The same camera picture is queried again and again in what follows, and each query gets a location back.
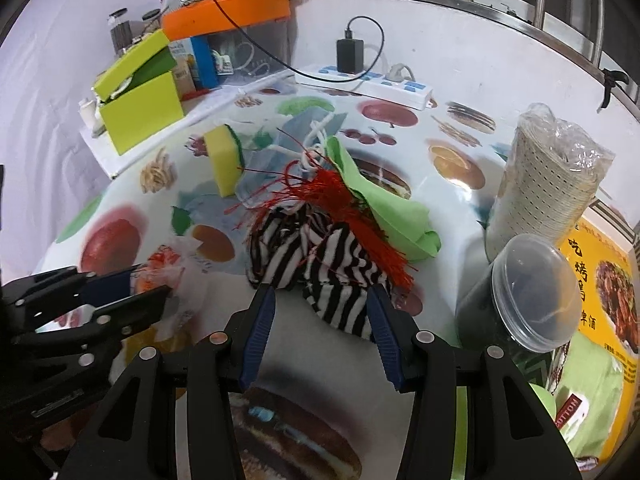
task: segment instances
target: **black strap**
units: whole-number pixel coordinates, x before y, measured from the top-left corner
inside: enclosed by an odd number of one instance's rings
[[[629,84],[629,76],[620,70],[602,69],[604,74],[604,98],[600,108],[606,108],[611,101],[611,91],[616,86],[616,81],[622,81],[625,85]]]

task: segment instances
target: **stack of paper cups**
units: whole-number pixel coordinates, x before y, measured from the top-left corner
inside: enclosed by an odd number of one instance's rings
[[[515,235],[534,233],[556,245],[577,222],[598,180],[571,171],[535,134],[518,127],[489,216],[484,248],[493,261]]]

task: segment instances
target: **red label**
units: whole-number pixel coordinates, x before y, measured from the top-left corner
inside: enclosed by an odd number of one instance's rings
[[[571,394],[571,396],[569,396],[562,408],[560,408],[558,415],[556,415],[556,428],[558,428],[558,430],[575,415],[578,406],[581,404],[582,400],[576,397],[575,394]]]

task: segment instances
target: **plastic cup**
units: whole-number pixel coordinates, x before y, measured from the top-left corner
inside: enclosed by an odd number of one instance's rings
[[[504,349],[517,365],[562,346],[578,329],[582,300],[574,270],[537,235],[513,237],[460,303],[463,348]]]

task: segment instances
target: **red tassel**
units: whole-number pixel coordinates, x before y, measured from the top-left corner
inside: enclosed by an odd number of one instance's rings
[[[327,170],[316,164],[316,176],[311,180],[305,180],[289,173],[296,163],[295,160],[290,162],[279,178],[284,190],[273,192],[272,198],[252,211],[255,214],[252,230],[259,228],[269,212],[283,202],[309,203],[326,212],[334,223],[347,222],[353,235],[372,261],[386,272],[389,280],[395,286],[411,290],[414,279],[405,270],[407,259],[386,241],[385,234],[376,223],[369,206],[354,197],[337,171]]]

